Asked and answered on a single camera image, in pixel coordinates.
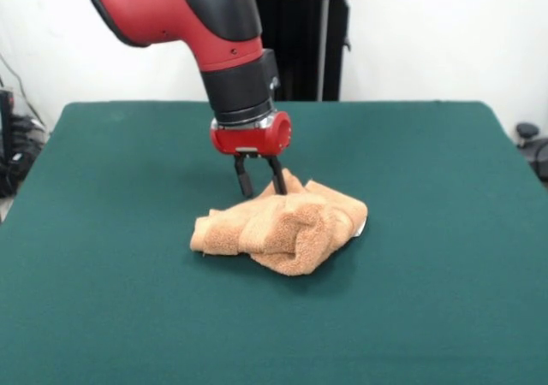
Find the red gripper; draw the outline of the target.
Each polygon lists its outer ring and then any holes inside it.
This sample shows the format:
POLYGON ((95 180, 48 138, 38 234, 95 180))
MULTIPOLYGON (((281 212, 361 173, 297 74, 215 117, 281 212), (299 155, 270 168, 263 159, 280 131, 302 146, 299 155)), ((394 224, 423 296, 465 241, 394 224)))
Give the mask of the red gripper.
MULTIPOLYGON (((283 169, 277 156, 290 145, 292 121, 284 111, 274 111, 262 120, 244 125, 221 125, 211 121, 210 136, 214 147, 226 155, 257 154, 267 156, 272 171, 272 185, 275 193, 286 195, 287 187, 283 169)), ((235 172, 241 193, 245 198, 253 195, 253 185, 245 169, 245 157, 235 156, 235 172)))

